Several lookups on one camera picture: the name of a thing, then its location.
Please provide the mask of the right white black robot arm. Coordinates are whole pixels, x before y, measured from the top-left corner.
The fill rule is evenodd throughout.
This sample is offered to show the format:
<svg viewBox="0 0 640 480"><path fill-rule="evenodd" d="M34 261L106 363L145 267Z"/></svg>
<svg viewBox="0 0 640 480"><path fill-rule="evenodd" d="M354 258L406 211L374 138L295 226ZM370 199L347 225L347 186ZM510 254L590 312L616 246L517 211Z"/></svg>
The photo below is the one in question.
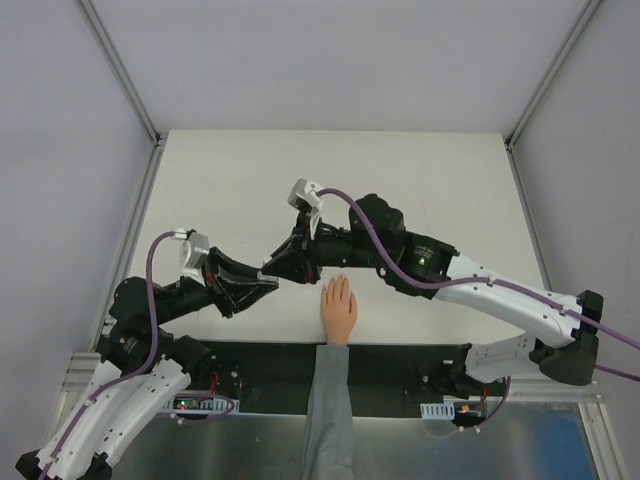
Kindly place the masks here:
<svg viewBox="0 0 640 480"><path fill-rule="evenodd" d="M520 329L506 340L462 346L450 369L457 392L536 372L566 385L591 383L601 295L563 295L505 279L443 241L408 231L403 213L375 194L348 202L347 229L322 222L316 201L290 203L296 224L263 264L264 274L315 284L325 267L371 268L399 293L466 306Z"/></svg>

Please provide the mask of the grey sleeved forearm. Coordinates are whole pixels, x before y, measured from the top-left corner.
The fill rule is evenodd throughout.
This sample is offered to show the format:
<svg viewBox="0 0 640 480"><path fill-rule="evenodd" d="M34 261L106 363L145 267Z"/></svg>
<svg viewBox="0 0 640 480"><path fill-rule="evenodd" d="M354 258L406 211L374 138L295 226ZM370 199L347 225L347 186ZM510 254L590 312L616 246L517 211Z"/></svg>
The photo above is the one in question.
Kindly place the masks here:
<svg viewBox="0 0 640 480"><path fill-rule="evenodd" d="M354 422L348 388L349 348L316 348L303 435L303 479L352 479Z"/></svg>

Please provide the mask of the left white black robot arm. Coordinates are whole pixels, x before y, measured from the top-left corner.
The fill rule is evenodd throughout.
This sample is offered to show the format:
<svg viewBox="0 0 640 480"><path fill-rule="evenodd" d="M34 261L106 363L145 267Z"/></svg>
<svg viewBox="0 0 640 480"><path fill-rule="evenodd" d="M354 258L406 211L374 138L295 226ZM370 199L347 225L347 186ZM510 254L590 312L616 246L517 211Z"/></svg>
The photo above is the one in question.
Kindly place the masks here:
<svg viewBox="0 0 640 480"><path fill-rule="evenodd" d="M85 391L53 438L16 463L26 479L109 479L126 449L180 391L204 387L213 355L190 336L161 326L208 306L230 318L277 290L276 278L231 260L203 235L186 240L181 275L159 286L123 280L109 310L115 323L97 345Z"/></svg>

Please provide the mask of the mannequin hand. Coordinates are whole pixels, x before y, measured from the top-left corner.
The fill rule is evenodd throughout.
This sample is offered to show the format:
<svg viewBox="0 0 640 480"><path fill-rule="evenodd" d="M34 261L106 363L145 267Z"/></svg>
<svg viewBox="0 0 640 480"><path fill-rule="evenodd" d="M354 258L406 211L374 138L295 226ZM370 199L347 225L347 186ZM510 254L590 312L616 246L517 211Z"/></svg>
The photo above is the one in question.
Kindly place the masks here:
<svg viewBox="0 0 640 480"><path fill-rule="evenodd" d="M357 301L345 275L332 278L322 287L320 317L326 343L346 346L358 318Z"/></svg>

